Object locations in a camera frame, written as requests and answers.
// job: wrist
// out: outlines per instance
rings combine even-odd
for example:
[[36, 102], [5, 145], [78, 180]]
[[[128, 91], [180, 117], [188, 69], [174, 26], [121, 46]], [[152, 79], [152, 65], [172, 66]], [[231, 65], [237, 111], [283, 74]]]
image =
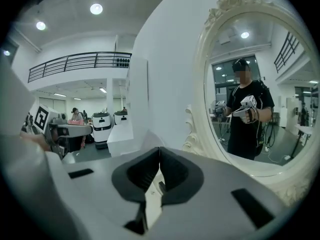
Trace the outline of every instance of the wrist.
[[258, 116], [258, 113], [260, 113], [261, 109], [256, 109], [255, 112], [254, 112], [254, 117], [255, 117], [255, 120], [259, 121], [259, 116]]

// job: metal railing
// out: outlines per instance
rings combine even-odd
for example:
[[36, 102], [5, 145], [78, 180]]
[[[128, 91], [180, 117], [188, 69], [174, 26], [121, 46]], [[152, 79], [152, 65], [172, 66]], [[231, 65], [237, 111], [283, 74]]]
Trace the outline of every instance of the metal railing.
[[277, 73], [279, 73], [279, 70], [286, 65], [291, 55], [296, 53], [296, 48], [298, 44], [298, 39], [292, 33], [288, 32], [284, 40], [283, 46], [275, 61], [273, 62]]
[[28, 83], [72, 70], [90, 68], [128, 68], [131, 53], [114, 51], [93, 51], [55, 58], [29, 69]]

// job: white mirror frame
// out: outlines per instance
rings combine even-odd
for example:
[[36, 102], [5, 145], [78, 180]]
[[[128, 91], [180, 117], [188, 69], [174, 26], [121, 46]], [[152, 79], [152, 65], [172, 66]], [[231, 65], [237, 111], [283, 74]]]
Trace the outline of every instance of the white mirror frame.
[[302, 152], [281, 168], [265, 172], [239, 164], [228, 153], [220, 149], [219, 145], [221, 144], [218, 143], [213, 126], [209, 123], [210, 115], [205, 102], [207, 88], [204, 84], [208, 73], [209, 62], [207, 58], [213, 49], [213, 40], [218, 37], [223, 26], [244, 14], [263, 14], [290, 31], [304, 47], [312, 66], [317, 69], [315, 73], [319, 77], [320, 60], [317, 47], [301, 19], [272, 2], [267, 0], [219, 0], [217, 5], [218, 8], [209, 10], [209, 17], [198, 39], [193, 65], [194, 98], [192, 108], [189, 105], [186, 109], [186, 112], [190, 114], [186, 123], [190, 125], [191, 133], [182, 150], [236, 166], [269, 187], [289, 206], [305, 196], [314, 173], [319, 167], [320, 141], [317, 141], [317, 134], [320, 133], [320, 123], [315, 124], [314, 134]]

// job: man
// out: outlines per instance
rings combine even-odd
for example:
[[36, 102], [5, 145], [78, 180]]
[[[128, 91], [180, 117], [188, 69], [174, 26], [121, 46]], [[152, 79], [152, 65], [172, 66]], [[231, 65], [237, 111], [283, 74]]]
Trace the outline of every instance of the man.
[[253, 95], [257, 104], [256, 111], [250, 109], [244, 117], [231, 118], [231, 132], [228, 141], [228, 153], [254, 160], [262, 148], [261, 140], [262, 123], [272, 118], [272, 109], [275, 106], [268, 88], [260, 80], [253, 81], [251, 69], [243, 58], [237, 59], [232, 64], [235, 77], [240, 80], [240, 85], [234, 89], [226, 104], [224, 115], [227, 117], [241, 107], [241, 101]]
[[306, 103], [302, 103], [302, 110], [301, 110], [301, 120], [300, 120], [300, 125], [301, 126], [306, 126], [307, 122], [307, 109], [306, 109]]

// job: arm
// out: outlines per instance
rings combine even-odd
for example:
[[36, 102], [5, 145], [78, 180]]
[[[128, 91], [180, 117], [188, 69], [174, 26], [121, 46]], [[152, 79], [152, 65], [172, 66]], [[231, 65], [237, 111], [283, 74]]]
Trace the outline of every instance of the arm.
[[226, 107], [225, 110], [224, 110], [224, 116], [227, 117], [231, 114], [232, 110], [230, 107]]
[[265, 107], [263, 109], [257, 109], [257, 113], [253, 111], [253, 115], [255, 114], [255, 119], [259, 120], [260, 122], [267, 122], [271, 120], [272, 117], [272, 112], [271, 112], [271, 107]]

